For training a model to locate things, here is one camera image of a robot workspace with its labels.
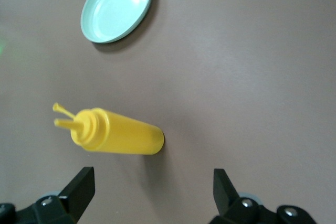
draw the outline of mint green plate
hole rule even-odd
[[[151,0],[86,0],[80,26],[84,36],[95,43],[119,40],[141,22]]]

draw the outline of nozzle tip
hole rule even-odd
[[[55,126],[59,126],[59,119],[55,119],[55,120],[54,120],[54,125],[55,125]]]
[[[64,107],[62,105],[58,104],[58,102],[55,102],[52,107],[53,107],[53,111],[55,111],[55,112],[57,112],[59,108],[64,109]]]

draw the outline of bottle nozzle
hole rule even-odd
[[[54,124],[55,126],[66,128],[69,130],[75,130],[77,132],[81,132],[83,130],[82,122],[74,122],[72,120],[67,119],[55,119]]]
[[[55,103],[53,107],[53,111],[58,112],[58,113],[62,113],[64,115],[67,115],[68,117],[74,119],[75,115],[72,114],[71,112],[67,111],[62,105]]]

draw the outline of small dish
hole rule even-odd
[[[80,25],[84,36],[95,43],[117,41],[144,18],[151,0],[86,0]]]

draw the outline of yellow squeeze bottle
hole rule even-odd
[[[163,132],[156,126],[100,108],[74,115],[55,103],[53,111],[71,118],[55,119],[55,126],[70,129],[75,144],[91,152],[155,154],[163,146]]]

